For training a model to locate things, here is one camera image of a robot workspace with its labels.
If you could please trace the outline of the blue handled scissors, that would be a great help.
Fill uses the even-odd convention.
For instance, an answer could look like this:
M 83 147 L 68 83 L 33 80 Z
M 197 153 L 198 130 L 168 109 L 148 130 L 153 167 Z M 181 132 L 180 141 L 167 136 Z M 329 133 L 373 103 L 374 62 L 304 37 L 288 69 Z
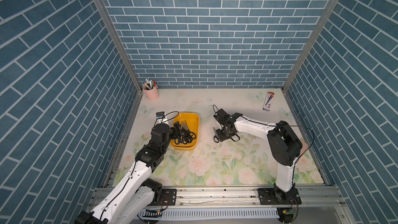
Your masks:
M 182 137 L 179 136 L 178 138 L 176 138 L 176 139 L 174 140 L 174 143 L 175 143 L 175 145 L 180 145 L 180 144 L 183 144 L 182 141 L 183 141 L 183 140 L 182 140 Z

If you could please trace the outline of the black scissors small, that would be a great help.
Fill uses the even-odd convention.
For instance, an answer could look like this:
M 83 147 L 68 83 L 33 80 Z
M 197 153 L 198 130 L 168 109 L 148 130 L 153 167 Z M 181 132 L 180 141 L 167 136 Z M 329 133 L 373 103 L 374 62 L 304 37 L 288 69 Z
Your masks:
M 214 133 L 215 133 L 215 135 L 214 135 L 213 139 L 214 139 L 214 142 L 215 142 L 215 143 L 220 143 L 218 131 L 219 131 L 219 129 L 214 128 Z

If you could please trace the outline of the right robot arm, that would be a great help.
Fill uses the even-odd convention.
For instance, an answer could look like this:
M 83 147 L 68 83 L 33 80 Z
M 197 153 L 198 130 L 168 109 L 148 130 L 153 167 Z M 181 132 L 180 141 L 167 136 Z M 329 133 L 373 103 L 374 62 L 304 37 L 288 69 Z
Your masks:
M 214 118 L 220 126 L 215 129 L 214 141 L 217 143 L 228 139 L 239 141 L 239 132 L 268 141 L 277 162 L 277 177 L 272 188 L 258 189 L 260 204 L 298 206 L 302 203 L 293 177 L 303 144 L 287 122 L 269 124 L 251 120 L 240 113 L 230 115 L 223 109 L 216 111 Z

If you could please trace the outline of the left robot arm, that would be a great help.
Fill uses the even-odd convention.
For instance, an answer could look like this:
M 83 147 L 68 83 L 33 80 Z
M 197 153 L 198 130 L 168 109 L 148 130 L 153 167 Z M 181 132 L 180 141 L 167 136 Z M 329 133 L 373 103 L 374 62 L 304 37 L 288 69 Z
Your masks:
M 135 162 L 119 184 L 89 213 L 83 211 L 76 224 L 129 224 L 146 206 L 161 200 L 162 184 L 150 179 L 163 161 L 171 140 L 181 134 L 180 124 L 172 127 L 158 122 L 148 144 L 137 153 Z

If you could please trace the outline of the yellow plastic storage box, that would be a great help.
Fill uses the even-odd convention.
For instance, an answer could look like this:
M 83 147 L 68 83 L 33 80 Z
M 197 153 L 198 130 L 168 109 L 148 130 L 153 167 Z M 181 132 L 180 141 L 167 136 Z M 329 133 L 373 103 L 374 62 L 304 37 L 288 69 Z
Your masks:
M 179 121 L 180 123 L 182 121 L 187 121 L 188 128 L 190 131 L 192 131 L 195 135 L 196 138 L 190 143 L 190 144 L 179 144 L 176 145 L 174 140 L 171 140 L 171 146 L 180 151 L 192 151 L 195 149 L 198 143 L 198 130 L 200 126 L 200 117 L 196 113 L 188 113 L 188 112 L 183 112 L 179 113 L 179 115 L 174 119 L 174 123 Z

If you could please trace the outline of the floral table mat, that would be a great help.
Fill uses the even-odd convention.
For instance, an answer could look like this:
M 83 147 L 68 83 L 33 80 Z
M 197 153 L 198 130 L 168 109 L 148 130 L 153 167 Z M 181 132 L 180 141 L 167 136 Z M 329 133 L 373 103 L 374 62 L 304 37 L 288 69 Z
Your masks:
M 265 185 L 273 184 L 277 162 L 268 141 L 241 133 L 234 140 L 214 142 L 214 107 L 229 114 L 241 113 L 250 119 L 277 123 L 281 120 L 299 126 L 279 89 L 274 89 L 269 111 L 263 109 L 267 89 L 161 89 L 159 98 L 142 98 L 129 134 L 114 184 L 118 184 L 134 162 L 137 152 L 149 142 L 156 114 L 165 112 L 172 120 L 177 113 L 196 113 L 200 118 L 197 146 L 191 151 L 170 146 L 152 179 L 164 186 Z

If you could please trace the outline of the pink metal pen holder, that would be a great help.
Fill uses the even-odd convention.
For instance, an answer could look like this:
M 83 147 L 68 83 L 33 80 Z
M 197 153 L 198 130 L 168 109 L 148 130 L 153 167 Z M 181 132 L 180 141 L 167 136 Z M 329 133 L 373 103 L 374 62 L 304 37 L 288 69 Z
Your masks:
M 159 91 L 157 86 L 153 86 L 150 89 L 148 87 L 149 87 L 148 83 L 143 84 L 143 93 L 145 97 L 150 101 L 157 100 L 159 98 Z

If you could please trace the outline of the pen refill package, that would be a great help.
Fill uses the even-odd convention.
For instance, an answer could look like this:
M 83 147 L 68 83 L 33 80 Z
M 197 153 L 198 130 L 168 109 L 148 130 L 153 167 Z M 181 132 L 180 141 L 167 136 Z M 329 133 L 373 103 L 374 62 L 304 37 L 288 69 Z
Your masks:
M 273 101 L 274 96 L 275 96 L 275 93 L 273 93 L 273 92 L 268 92 L 267 93 L 266 98 L 265 98 L 265 102 L 264 102 L 264 105 L 263 105 L 263 110 L 264 111 L 268 111 L 269 112 L 271 110 L 271 105 L 272 105 L 272 101 Z

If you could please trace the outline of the pink phone case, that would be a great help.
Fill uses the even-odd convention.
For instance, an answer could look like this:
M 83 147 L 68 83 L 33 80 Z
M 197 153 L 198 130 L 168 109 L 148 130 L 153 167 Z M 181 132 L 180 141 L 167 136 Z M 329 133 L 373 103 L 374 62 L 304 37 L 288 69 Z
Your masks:
M 303 139 L 301 139 L 301 142 L 302 142 L 302 148 L 301 148 L 300 155 L 304 154 L 306 152 L 306 150 L 308 149 L 308 144 Z

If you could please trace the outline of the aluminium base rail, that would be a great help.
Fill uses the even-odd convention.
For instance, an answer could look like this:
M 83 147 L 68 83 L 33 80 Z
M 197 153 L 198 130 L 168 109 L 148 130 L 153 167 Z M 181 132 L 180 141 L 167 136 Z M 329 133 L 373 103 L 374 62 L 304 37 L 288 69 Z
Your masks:
M 263 186 L 174 187 L 177 207 L 261 207 L 258 189 Z M 300 207 L 335 207 L 344 204 L 336 186 L 297 185 Z

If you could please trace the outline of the aluminium corner post left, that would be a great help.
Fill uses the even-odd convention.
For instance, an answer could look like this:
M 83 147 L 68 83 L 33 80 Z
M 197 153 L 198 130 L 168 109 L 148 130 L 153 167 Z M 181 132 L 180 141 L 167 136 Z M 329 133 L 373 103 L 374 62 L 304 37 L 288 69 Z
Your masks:
M 136 74 L 134 73 L 134 69 L 132 67 L 132 64 L 129 60 L 129 57 L 126 54 L 125 48 L 123 47 L 123 44 L 121 42 L 121 39 L 117 33 L 117 30 L 112 22 L 112 19 L 106 9 L 106 6 L 103 2 L 103 0 L 92 0 L 99 16 L 101 17 L 106 29 L 108 30 L 108 33 L 114 43 L 114 46 L 116 47 L 116 50 L 118 52 L 118 54 L 121 57 L 121 60 L 123 62 L 123 64 L 125 65 L 127 72 L 136 88 L 136 90 L 139 93 L 142 93 L 142 86 L 136 76 Z

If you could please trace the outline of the aluminium corner post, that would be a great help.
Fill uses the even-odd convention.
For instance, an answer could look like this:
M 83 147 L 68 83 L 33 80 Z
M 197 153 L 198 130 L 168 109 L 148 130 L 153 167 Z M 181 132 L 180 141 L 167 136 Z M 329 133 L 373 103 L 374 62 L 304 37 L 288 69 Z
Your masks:
M 283 94 L 287 94 L 288 89 L 292 85 L 296 75 L 298 74 L 301 66 L 304 64 L 305 60 L 311 49 L 313 48 L 317 38 L 319 37 L 320 33 L 322 32 L 323 28 L 325 27 L 327 21 L 329 20 L 334 8 L 337 6 L 339 0 L 328 0 L 325 5 L 325 8 L 320 15 L 313 31 L 311 32 L 306 44 L 303 47 L 302 52 L 298 56 L 296 63 L 292 67 L 290 74 L 288 75 L 286 81 L 283 84 L 282 92 Z
M 134 69 L 132 67 L 132 64 L 129 60 L 129 57 L 126 54 L 125 48 L 123 47 L 123 44 L 121 42 L 121 39 L 117 33 L 117 30 L 112 22 L 112 19 L 106 9 L 106 6 L 103 2 L 103 0 L 92 0 L 99 16 L 101 17 L 106 29 L 108 30 L 108 33 L 114 43 L 114 46 L 116 47 L 116 50 L 118 52 L 118 54 L 121 57 L 121 60 L 123 62 L 123 64 L 125 65 L 127 72 L 136 88 L 136 90 L 139 93 L 142 93 L 142 86 L 136 76 L 136 74 L 134 73 Z

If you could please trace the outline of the aluminium corner post right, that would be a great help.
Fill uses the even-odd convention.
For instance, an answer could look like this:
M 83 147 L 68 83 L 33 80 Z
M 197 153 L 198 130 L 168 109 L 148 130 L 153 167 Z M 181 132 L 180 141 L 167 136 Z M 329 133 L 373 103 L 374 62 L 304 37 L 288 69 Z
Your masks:
M 296 63 L 292 67 L 290 74 L 288 75 L 286 81 L 283 84 L 282 92 L 283 94 L 287 94 L 288 89 L 292 85 L 296 75 L 298 74 L 301 66 L 304 64 L 305 60 L 311 49 L 313 48 L 317 38 L 319 37 L 320 33 L 322 32 L 323 28 L 325 27 L 327 21 L 329 20 L 334 8 L 337 6 L 339 0 L 328 0 L 325 5 L 325 8 L 320 15 L 313 31 L 311 32 L 306 44 L 303 47 L 302 52 L 298 56 Z

